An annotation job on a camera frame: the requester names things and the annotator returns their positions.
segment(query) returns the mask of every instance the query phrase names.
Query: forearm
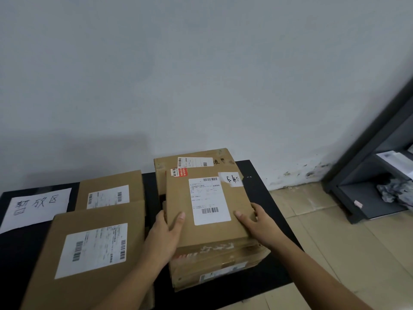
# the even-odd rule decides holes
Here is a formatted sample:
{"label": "forearm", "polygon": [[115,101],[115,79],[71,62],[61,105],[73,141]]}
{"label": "forearm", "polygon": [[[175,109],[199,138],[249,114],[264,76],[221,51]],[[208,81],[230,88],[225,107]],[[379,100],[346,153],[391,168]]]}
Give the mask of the forearm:
{"label": "forearm", "polygon": [[287,237],[275,242],[271,251],[312,309],[371,309]]}
{"label": "forearm", "polygon": [[148,262],[139,262],[125,279],[93,310],[137,310],[158,276],[159,271]]}

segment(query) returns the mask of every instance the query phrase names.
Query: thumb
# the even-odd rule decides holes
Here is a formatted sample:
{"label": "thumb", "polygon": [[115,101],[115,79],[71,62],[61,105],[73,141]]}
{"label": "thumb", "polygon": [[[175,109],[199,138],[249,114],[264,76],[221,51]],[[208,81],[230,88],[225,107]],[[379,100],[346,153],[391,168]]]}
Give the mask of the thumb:
{"label": "thumb", "polygon": [[185,222],[185,212],[181,212],[180,214],[178,214],[176,220],[175,220],[175,224],[173,225],[173,229],[171,230],[171,232],[179,237],[181,230],[182,230],[182,226]]}
{"label": "thumb", "polygon": [[244,224],[244,226],[251,230],[251,228],[253,227],[254,223],[248,216],[246,216],[245,214],[242,214],[240,211],[235,211],[234,212],[235,216],[237,217],[237,219]]}

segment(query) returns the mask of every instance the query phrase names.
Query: stacked boxes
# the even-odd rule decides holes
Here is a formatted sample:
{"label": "stacked boxes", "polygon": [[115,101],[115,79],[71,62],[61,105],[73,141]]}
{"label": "stacked boxes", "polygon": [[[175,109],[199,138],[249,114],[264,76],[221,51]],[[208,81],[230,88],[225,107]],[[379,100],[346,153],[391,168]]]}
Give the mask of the stacked boxes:
{"label": "stacked boxes", "polygon": [[[144,241],[140,171],[80,182],[75,211],[54,217],[21,309],[90,309],[136,266]],[[140,309],[153,306],[152,287]]]}
{"label": "stacked boxes", "polygon": [[[161,172],[161,166],[169,169]],[[169,263],[176,291],[255,266],[268,255],[233,214],[239,210],[255,220],[242,174],[227,149],[155,159],[155,167],[159,192],[165,177],[168,225],[186,213]]]}

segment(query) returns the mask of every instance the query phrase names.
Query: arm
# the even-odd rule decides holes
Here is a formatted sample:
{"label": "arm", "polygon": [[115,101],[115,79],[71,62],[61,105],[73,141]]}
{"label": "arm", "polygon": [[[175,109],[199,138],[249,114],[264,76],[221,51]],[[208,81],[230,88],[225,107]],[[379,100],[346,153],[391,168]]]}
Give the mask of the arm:
{"label": "arm", "polygon": [[310,308],[371,310],[284,235],[260,205],[251,205],[255,209],[257,222],[238,211],[235,211],[235,216],[281,261]]}
{"label": "arm", "polygon": [[175,253],[184,221],[185,213],[182,212],[178,215],[173,229],[169,230],[163,210],[159,212],[135,268],[93,309],[138,309],[159,272]]}

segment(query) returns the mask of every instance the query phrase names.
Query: red sticker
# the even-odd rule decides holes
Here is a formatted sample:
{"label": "red sticker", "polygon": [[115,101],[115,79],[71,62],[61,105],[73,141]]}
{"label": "red sticker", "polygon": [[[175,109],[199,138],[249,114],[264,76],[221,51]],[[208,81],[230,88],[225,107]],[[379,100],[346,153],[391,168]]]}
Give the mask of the red sticker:
{"label": "red sticker", "polygon": [[186,168],[184,168],[184,169],[171,169],[171,175],[173,177],[188,176],[188,171],[187,171]]}

